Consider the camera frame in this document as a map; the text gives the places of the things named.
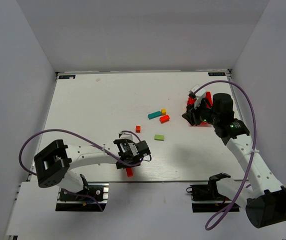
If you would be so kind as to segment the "red arch block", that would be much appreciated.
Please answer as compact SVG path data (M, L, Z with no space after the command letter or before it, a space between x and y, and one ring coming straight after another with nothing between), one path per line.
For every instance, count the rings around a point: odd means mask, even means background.
M133 177L133 171L131 167L126 168L126 174L128 177Z

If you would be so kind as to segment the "teal long block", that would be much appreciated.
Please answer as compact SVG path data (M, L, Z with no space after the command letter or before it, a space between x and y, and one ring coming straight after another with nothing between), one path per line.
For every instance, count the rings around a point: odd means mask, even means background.
M159 110L159 111L148 114L147 117L149 120L151 120L151 119L160 117L161 115L162 115L162 112Z

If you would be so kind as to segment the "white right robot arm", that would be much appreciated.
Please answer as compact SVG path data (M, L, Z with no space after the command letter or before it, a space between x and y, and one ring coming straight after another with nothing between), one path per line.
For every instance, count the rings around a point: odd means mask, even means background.
M286 221L286 187L273 175L243 121L234 117L233 100L227 93L213 95L212 101L206 92L195 95L182 115L192 126L207 123L214 127L215 134L234 155L250 182L251 188L235 182L230 175L220 173L208 181L208 190L213 198L236 197L235 203L243 208L251 224L263 228Z

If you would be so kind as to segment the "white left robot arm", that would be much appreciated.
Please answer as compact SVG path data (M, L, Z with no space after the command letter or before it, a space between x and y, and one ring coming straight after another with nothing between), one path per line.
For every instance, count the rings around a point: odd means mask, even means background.
M112 164L117 169L131 168L139 166L150 154L144 140L135 143L126 138L116 139L95 152L90 145L67 145L58 139L34 156L38 186L43 189L59 186L69 192L80 193L88 188L88 184L86 178L73 169L98 164Z

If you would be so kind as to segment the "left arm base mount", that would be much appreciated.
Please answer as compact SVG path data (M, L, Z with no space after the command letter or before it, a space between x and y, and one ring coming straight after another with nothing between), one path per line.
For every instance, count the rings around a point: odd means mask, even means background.
M109 184L94 183L88 185L88 191L80 192L80 195L89 195L99 204L88 197L69 194L67 191L59 189L56 208L57 212L102 212L105 210L108 200Z

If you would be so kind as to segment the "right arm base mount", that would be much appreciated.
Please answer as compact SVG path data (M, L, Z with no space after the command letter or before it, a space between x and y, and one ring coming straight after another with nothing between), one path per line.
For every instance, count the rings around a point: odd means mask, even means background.
M193 213L216 213L231 203L226 196L213 196L208 184L192 184L186 193L191 195Z

